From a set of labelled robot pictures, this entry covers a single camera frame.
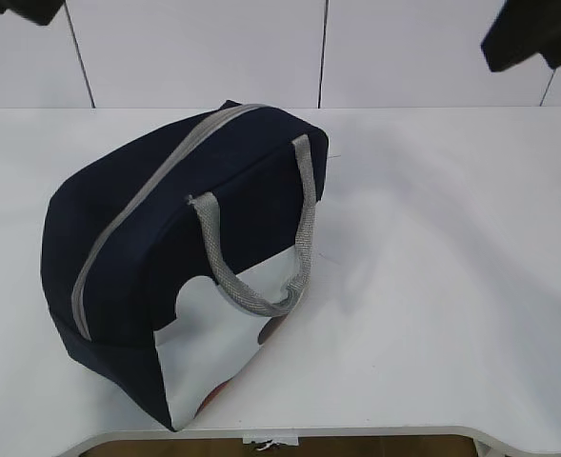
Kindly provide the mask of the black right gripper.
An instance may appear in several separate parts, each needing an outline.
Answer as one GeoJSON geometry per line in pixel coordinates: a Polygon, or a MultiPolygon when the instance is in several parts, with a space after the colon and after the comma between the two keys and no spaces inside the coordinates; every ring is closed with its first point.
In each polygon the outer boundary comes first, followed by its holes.
{"type": "Polygon", "coordinates": [[[561,67],[561,0],[505,2],[480,48],[492,72],[512,68],[535,54],[550,69],[561,67]]]}

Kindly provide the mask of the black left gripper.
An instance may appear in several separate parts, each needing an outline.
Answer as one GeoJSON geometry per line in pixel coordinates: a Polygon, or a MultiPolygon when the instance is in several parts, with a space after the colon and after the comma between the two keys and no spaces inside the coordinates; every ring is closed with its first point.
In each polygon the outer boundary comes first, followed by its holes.
{"type": "Polygon", "coordinates": [[[37,25],[48,25],[64,0],[0,0],[0,14],[11,11],[37,25]]]}

